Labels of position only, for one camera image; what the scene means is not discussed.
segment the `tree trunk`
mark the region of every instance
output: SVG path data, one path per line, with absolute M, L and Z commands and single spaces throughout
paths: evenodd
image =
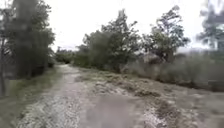
M 5 79 L 4 79 L 4 40 L 0 47 L 0 96 L 4 96 L 6 92 Z

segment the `white sky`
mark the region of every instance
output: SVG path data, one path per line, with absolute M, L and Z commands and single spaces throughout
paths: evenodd
M 82 44 L 85 33 L 100 29 L 102 24 L 114 20 L 124 8 L 128 21 L 138 21 L 140 33 L 149 33 L 150 24 L 174 5 L 180 6 L 185 35 L 191 38 L 189 48 L 202 48 L 196 43 L 196 34 L 202 31 L 200 11 L 205 0 L 45 0 L 52 7 L 50 25 L 56 33 L 57 46 L 75 49 Z

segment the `roadside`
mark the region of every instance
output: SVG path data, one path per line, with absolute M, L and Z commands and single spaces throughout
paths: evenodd
M 155 108 L 168 128 L 222 128 L 224 93 L 196 90 L 177 85 L 98 70 L 80 69 L 83 80 L 104 81 L 125 89 Z
M 0 99 L 0 127 L 16 127 L 17 121 L 24 116 L 26 106 L 36 102 L 39 94 L 50 88 L 58 76 L 54 68 L 31 80 L 8 81 L 7 95 Z

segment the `treeline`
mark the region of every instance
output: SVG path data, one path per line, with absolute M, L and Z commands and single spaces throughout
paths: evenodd
M 0 94 L 5 92 L 7 74 L 31 78 L 53 66 L 50 45 L 54 33 L 48 23 L 49 11 L 43 0 L 8 1 L 0 9 Z
M 184 36 L 179 7 L 174 6 L 152 25 L 151 32 L 139 35 L 137 21 L 128 24 L 124 10 L 116 20 L 102 25 L 100 30 L 85 35 L 83 44 L 71 54 L 69 60 L 76 66 L 132 73 L 161 82 L 174 83 L 191 88 L 224 91 L 222 76 L 224 29 L 222 23 L 210 21 L 214 8 L 208 7 L 203 26 L 205 31 L 198 39 L 206 44 L 217 45 L 210 51 L 180 54 L 177 50 L 186 46 L 190 39 Z

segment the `shrub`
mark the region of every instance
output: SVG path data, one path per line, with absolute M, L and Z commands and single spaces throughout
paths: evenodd
M 122 72 L 189 88 L 224 91 L 224 62 L 220 58 L 222 54 L 216 52 L 192 52 L 170 63 L 129 62 Z

